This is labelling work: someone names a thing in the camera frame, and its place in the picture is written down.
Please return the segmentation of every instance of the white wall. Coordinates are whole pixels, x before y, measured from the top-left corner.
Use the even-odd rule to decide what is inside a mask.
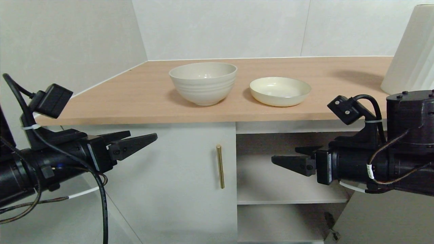
[[[83,91],[146,61],[129,0],[0,0],[0,72],[24,88]],[[19,147],[21,114],[0,78],[1,105]]]
[[[9,73],[31,91],[58,83],[77,94],[144,61],[146,53],[129,0],[0,0],[0,72]],[[20,108],[3,78],[0,89],[17,146],[28,147],[18,120]],[[88,188],[82,177],[76,177],[55,192],[44,192],[43,199]],[[109,215],[110,243],[137,243],[122,215],[113,210],[115,206]],[[101,232],[100,199],[89,194],[39,205],[23,219],[2,225],[0,243],[92,244],[102,242]]]
[[[392,56],[434,0],[133,0],[149,60]]]

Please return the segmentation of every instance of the open shelf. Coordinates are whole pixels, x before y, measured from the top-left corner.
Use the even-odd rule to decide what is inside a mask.
[[[349,196],[334,182],[322,185],[271,162],[272,155],[237,158],[238,204],[345,203]]]
[[[274,204],[238,206],[238,243],[324,241],[324,212],[335,219],[345,204]]]
[[[334,182],[317,183],[316,175],[306,177],[274,165],[273,155],[300,155],[297,146],[326,145],[344,133],[280,133],[237,135],[238,204],[345,203],[347,191]]]

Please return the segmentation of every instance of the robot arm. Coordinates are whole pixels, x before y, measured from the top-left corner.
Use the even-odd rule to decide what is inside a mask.
[[[359,99],[370,100],[371,114]],[[366,193],[390,190],[434,196],[434,90],[403,92],[387,97],[388,141],[377,102],[368,95],[338,96],[328,104],[345,124],[362,116],[365,127],[354,136],[340,136],[327,147],[301,147],[307,156],[273,156],[272,162],[317,182],[349,180],[367,185]]]
[[[36,124],[33,112],[56,119],[72,96],[72,92],[52,84],[48,89],[30,93],[15,83],[8,75],[4,79],[23,110],[21,123],[26,131],[30,148],[16,148],[9,126],[0,108],[1,154],[0,154],[0,208],[37,192],[33,203],[0,209],[0,214],[19,207],[30,206],[21,214],[0,220],[0,224],[24,217],[40,203],[41,193],[54,191],[60,183],[84,172],[91,172],[101,193],[103,213],[103,243],[108,243],[108,213],[104,183],[99,175],[112,170],[117,161],[123,160],[157,140],[157,134],[133,138],[129,131],[105,135],[88,135],[75,129],[53,132]],[[21,93],[29,96],[29,105]]]

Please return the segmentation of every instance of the white shelf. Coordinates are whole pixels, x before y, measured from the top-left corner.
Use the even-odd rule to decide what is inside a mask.
[[[321,242],[328,208],[337,219],[344,204],[239,205],[238,243]]]
[[[271,162],[272,155],[237,157],[238,204],[345,203],[349,196],[334,182],[322,185]]]

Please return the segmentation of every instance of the white cylinder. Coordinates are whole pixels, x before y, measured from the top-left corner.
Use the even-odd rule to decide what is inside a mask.
[[[388,94],[434,89],[434,4],[414,7],[381,89]]]

